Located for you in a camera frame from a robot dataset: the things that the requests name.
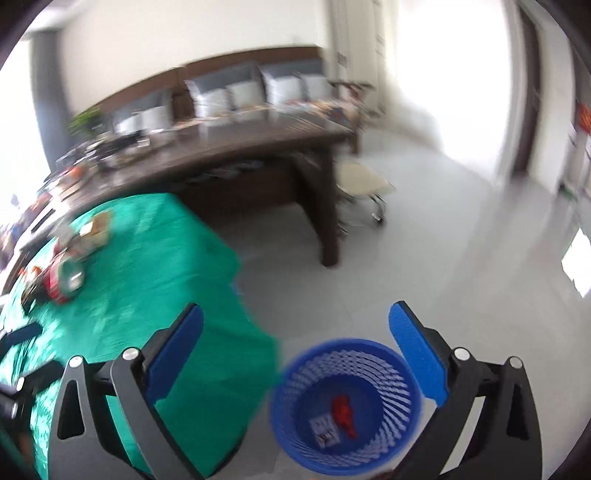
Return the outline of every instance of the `mesh basket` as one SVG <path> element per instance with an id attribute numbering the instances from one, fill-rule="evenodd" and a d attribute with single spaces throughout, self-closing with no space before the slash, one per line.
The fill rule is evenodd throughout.
<path id="1" fill-rule="evenodd" d="M 332 413 L 352 410 L 352 437 Z M 421 394 L 404 360 L 369 340 L 319 345 L 285 371 L 271 404 L 278 442 L 296 462 L 325 475 L 358 475 L 383 465 L 412 438 Z"/>

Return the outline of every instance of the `white pillow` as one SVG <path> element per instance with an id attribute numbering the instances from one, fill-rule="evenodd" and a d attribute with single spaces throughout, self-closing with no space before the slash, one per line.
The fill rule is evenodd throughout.
<path id="1" fill-rule="evenodd" d="M 141 128 L 148 132 L 166 130 L 173 126 L 168 109 L 165 106 L 156 106 L 143 111 L 141 114 Z"/>
<path id="2" fill-rule="evenodd" d="M 271 105 L 280 105 L 304 99 L 301 80 L 296 76 L 268 79 L 267 89 Z"/>
<path id="3" fill-rule="evenodd" d="M 324 75 L 302 75 L 308 100 L 327 100 L 334 98 L 333 87 Z"/>
<path id="4" fill-rule="evenodd" d="M 142 128 L 140 114 L 132 115 L 115 125 L 115 132 L 119 135 L 131 135 Z"/>
<path id="5" fill-rule="evenodd" d="M 193 99 L 195 102 L 195 112 L 199 118 L 210 118 L 219 116 L 232 110 L 228 92 L 225 88 L 218 88 L 207 93 L 200 93 Z"/>
<path id="6" fill-rule="evenodd" d="M 126 118 L 115 126 L 119 135 L 130 135 L 138 130 L 153 132 L 166 130 L 173 126 L 173 122 L 165 106 L 156 106 Z"/>
<path id="7" fill-rule="evenodd" d="M 234 83 L 228 86 L 228 91 L 232 95 L 232 102 L 236 110 L 265 103 L 261 84 L 256 80 Z"/>

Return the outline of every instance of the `red toy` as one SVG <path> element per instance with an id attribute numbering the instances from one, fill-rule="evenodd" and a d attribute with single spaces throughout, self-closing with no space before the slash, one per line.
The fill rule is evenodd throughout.
<path id="1" fill-rule="evenodd" d="M 353 425 L 353 409 L 351 408 L 351 399 L 348 395 L 340 395 L 333 398 L 331 413 L 335 423 L 347 432 L 350 439 L 357 438 L 357 432 Z"/>

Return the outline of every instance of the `window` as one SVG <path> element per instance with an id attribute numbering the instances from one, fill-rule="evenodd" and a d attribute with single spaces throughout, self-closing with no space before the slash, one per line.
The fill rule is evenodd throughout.
<path id="1" fill-rule="evenodd" d="M 562 259 L 562 269 L 584 297 L 591 290 L 591 244 L 581 229 Z"/>
<path id="2" fill-rule="evenodd" d="M 17 220 L 12 196 L 27 207 L 47 175 L 31 91 L 30 42 L 20 41 L 0 70 L 0 225 Z"/>

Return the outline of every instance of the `green tablecloth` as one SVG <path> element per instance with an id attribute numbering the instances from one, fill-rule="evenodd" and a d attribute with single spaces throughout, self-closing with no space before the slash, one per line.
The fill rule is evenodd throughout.
<path id="1" fill-rule="evenodd" d="M 204 476 L 240 438 L 265 390 L 275 380 L 277 345 L 242 308 L 232 281 L 234 253 L 167 194 L 114 200 L 73 222 L 80 228 L 101 211 L 113 214 L 109 245 L 86 261 L 87 278 L 73 302 L 35 306 L 30 319 L 43 334 L 12 348 L 0 364 L 0 381 L 49 359 L 66 363 L 73 355 L 88 362 L 114 359 L 127 346 L 141 347 L 168 327 L 189 302 L 204 311 L 204 330 L 170 395 L 156 408 L 185 454 Z M 53 241 L 31 265 L 45 267 Z M 0 314 L 7 330 L 30 321 L 22 312 L 19 281 Z M 38 396 L 31 417 L 37 468 L 47 476 L 47 448 L 59 383 Z M 122 417 L 109 399 L 115 424 L 135 466 L 146 468 Z"/>

